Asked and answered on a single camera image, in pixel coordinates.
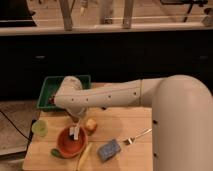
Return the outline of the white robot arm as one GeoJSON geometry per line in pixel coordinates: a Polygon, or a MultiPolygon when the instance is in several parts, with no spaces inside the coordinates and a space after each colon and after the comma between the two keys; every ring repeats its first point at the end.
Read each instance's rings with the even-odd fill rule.
{"type": "Polygon", "coordinates": [[[150,107],[153,171],[213,171],[213,95],[188,75],[80,89],[67,76],[54,103],[75,117],[87,107],[150,107]]]}

